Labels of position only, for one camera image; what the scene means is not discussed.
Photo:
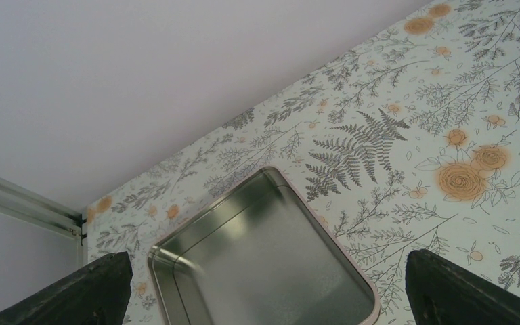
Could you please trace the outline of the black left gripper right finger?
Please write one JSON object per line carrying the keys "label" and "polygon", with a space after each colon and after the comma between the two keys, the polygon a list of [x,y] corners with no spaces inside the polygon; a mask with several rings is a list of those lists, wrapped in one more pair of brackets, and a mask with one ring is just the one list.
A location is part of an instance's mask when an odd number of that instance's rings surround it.
{"label": "black left gripper right finger", "polygon": [[520,324],[520,297],[426,249],[408,254],[405,285],[417,324]]}

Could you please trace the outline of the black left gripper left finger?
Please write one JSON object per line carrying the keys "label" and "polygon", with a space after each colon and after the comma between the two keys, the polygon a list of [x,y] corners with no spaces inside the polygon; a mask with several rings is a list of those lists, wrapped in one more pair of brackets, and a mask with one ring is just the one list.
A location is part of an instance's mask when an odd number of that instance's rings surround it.
{"label": "black left gripper left finger", "polygon": [[132,277],[129,254],[108,253],[0,311],[0,324],[122,324]]}

